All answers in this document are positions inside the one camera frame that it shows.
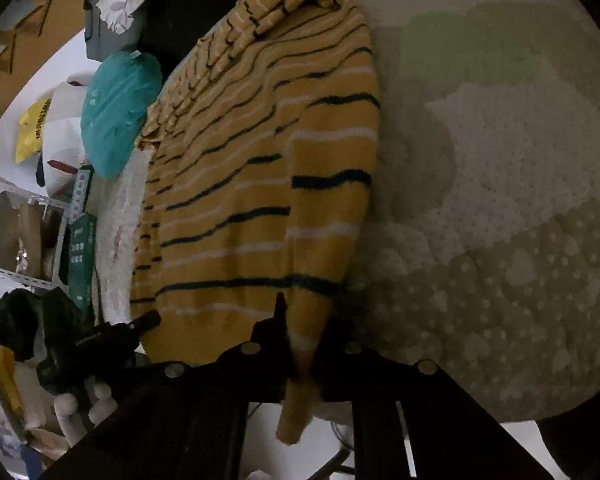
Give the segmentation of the pale hand on gripper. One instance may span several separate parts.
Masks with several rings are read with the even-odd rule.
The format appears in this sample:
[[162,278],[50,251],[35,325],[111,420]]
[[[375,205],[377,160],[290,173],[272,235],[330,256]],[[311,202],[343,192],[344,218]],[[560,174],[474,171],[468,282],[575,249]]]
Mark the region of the pale hand on gripper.
[[70,448],[77,445],[91,429],[99,426],[118,408],[111,388],[103,382],[95,382],[86,388],[85,393],[84,400],[72,393],[61,393],[54,399],[55,415]]

